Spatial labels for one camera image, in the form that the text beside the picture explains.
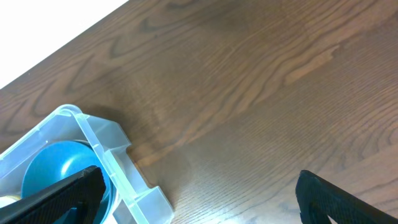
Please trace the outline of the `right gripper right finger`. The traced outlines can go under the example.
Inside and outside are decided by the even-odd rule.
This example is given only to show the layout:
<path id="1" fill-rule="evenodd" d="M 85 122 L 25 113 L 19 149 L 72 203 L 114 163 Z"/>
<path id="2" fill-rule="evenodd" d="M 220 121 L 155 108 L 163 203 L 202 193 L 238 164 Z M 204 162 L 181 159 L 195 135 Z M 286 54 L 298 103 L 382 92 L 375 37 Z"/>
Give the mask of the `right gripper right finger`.
<path id="1" fill-rule="evenodd" d="M 393 223 L 394 218 L 343 189 L 301 170 L 295 187 L 302 223 Z"/>

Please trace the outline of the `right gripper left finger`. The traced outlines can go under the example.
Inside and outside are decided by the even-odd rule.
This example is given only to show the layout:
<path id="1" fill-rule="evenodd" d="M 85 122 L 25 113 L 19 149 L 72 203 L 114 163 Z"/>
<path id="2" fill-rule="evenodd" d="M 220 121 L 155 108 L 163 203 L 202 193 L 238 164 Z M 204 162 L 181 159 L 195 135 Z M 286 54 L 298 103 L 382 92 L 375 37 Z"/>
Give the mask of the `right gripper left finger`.
<path id="1" fill-rule="evenodd" d="M 106 190 L 102 171 L 89 166 L 1 209 L 1 223 L 54 223 L 76 209 L 75 223 L 93 223 Z"/>

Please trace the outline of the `dark blue bowl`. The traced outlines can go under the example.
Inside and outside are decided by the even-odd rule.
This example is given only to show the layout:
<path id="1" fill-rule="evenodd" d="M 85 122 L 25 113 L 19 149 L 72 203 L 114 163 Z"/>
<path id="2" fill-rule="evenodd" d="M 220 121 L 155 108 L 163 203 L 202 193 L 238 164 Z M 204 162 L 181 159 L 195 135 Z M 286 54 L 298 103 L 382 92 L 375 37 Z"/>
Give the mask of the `dark blue bowl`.
<path id="1" fill-rule="evenodd" d="M 106 190 L 94 219 L 103 223 L 109 214 L 111 184 L 106 170 L 92 148 L 78 141 L 59 141 L 42 149 L 29 164 L 22 181 L 22 198 L 67 178 L 89 166 L 97 166 L 103 174 Z"/>

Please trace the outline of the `clear plastic storage container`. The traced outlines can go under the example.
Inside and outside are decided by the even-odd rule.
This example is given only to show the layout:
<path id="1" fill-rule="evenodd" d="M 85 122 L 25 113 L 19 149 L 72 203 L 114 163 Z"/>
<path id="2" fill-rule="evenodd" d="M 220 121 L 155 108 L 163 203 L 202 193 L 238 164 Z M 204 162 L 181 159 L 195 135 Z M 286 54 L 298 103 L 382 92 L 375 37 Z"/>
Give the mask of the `clear plastic storage container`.
<path id="1" fill-rule="evenodd" d="M 24 174 L 33 158 L 59 141 L 89 145 L 109 176 L 109 214 L 103 223 L 170 223 L 171 204 L 160 187 L 149 188 L 126 153 L 130 141 L 114 121 L 62 105 L 1 154 L 1 197 L 21 199 Z"/>

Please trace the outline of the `white small bowl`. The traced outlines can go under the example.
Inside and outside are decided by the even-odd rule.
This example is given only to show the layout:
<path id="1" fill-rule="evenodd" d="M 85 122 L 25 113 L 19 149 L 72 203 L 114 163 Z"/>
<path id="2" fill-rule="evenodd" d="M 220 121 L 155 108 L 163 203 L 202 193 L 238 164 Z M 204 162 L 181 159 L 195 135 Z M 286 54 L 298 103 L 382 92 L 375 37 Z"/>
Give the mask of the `white small bowl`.
<path id="1" fill-rule="evenodd" d="M 21 198 L 17 195 L 5 195 L 0 197 L 0 208 L 6 207 L 12 203 L 17 202 Z"/>

